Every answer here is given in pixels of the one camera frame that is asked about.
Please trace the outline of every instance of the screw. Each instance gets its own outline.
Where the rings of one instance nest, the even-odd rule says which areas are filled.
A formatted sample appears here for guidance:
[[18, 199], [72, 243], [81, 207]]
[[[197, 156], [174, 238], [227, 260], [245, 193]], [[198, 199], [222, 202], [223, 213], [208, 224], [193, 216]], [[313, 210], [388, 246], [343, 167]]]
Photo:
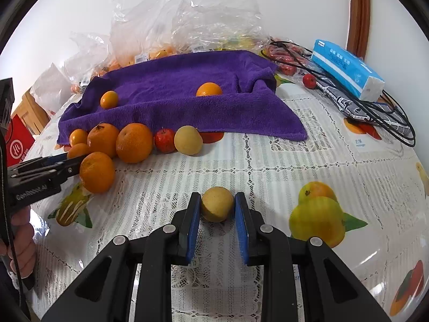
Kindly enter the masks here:
[[123, 235], [116, 236], [113, 239], [113, 243], [117, 246], [123, 245], [127, 239]]
[[264, 224], [264, 225], [261, 225], [261, 227], [260, 227], [260, 229], [261, 229], [261, 231], [262, 232], [264, 232], [264, 233], [270, 233], [270, 232], [272, 232], [272, 226], [271, 225], [268, 225], [268, 224]]
[[167, 224], [162, 228], [165, 233], [172, 233], [176, 231], [176, 227], [173, 224]]
[[310, 243], [316, 247], [320, 247], [323, 244], [323, 241], [318, 237], [312, 237]]

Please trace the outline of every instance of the blue gripper pad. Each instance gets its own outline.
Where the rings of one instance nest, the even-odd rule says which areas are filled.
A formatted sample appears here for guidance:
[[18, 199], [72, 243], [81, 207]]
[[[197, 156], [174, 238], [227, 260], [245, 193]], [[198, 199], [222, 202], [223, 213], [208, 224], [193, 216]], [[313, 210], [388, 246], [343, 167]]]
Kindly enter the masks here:
[[247, 205], [242, 205], [240, 203], [238, 194], [235, 195], [235, 227], [237, 228], [237, 235], [239, 238], [240, 253], [244, 263], [247, 265], [249, 262], [249, 235], [244, 223], [242, 206], [247, 207]]
[[188, 263], [190, 263], [192, 261], [192, 258], [194, 257], [195, 245], [197, 244], [200, 207], [201, 207], [201, 196], [199, 196], [197, 204], [194, 208], [194, 214], [192, 216], [192, 221], [189, 228], [189, 234], [187, 237], [186, 260], [188, 261]]

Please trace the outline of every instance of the white wall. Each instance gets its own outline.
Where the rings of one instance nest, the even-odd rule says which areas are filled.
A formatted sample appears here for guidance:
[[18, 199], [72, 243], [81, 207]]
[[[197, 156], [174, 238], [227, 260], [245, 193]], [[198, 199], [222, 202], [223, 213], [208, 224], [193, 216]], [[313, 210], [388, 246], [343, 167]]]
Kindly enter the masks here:
[[[349, 0], [258, 0], [273, 36], [312, 48], [316, 38], [345, 46]], [[38, 0], [0, 55], [0, 78], [13, 77], [16, 102], [52, 62], [62, 65], [77, 51], [71, 31], [110, 31], [111, 0]]]
[[371, 6], [365, 61], [407, 113], [416, 130], [415, 151], [429, 171], [429, 42], [399, 0], [372, 0]]

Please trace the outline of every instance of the red box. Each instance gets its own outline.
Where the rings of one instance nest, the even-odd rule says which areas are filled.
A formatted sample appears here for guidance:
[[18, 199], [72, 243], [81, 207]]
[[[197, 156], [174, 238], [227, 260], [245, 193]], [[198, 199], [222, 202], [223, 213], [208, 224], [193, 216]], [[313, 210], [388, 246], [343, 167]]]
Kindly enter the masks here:
[[34, 144], [34, 138], [18, 115], [9, 123], [5, 140], [7, 150], [7, 166], [13, 166], [25, 159], [29, 149]]

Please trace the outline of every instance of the table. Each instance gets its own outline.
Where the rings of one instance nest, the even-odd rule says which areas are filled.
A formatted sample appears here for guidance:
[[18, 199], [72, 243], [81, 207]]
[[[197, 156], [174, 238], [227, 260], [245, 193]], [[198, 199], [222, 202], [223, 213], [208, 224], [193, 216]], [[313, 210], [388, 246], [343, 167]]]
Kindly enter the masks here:
[[[283, 84], [277, 95], [304, 123], [305, 142], [226, 133], [220, 142], [204, 145], [196, 157], [155, 152], [135, 165], [115, 159], [114, 186], [87, 205], [92, 228], [78, 223], [61, 227], [48, 219], [78, 177], [70, 178], [60, 194], [33, 204], [38, 261], [36, 286], [28, 298], [35, 313], [41, 317], [114, 236], [147, 236], [186, 208], [193, 191], [202, 194], [212, 186], [226, 187], [233, 195], [243, 191], [266, 223], [290, 235], [288, 219], [298, 193], [315, 180], [335, 191], [344, 212], [368, 223], [348, 231], [333, 250], [391, 312], [407, 273], [420, 260], [423, 271], [429, 269], [429, 208], [415, 152], [382, 129], [377, 128], [375, 138], [351, 132], [336, 107], [315, 92]], [[68, 104], [79, 99], [71, 98], [55, 115], [27, 159], [62, 152], [54, 150], [57, 123]], [[267, 114], [275, 115], [269, 108]], [[202, 220], [192, 263], [172, 268], [173, 321], [257, 321], [262, 277], [262, 268], [244, 266], [233, 219], [221, 224]], [[401, 309], [396, 305], [392, 320], [405, 321], [411, 315], [428, 289], [426, 278], [424, 274], [419, 295], [407, 296]], [[296, 268], [295, 279], [303, 321]]]

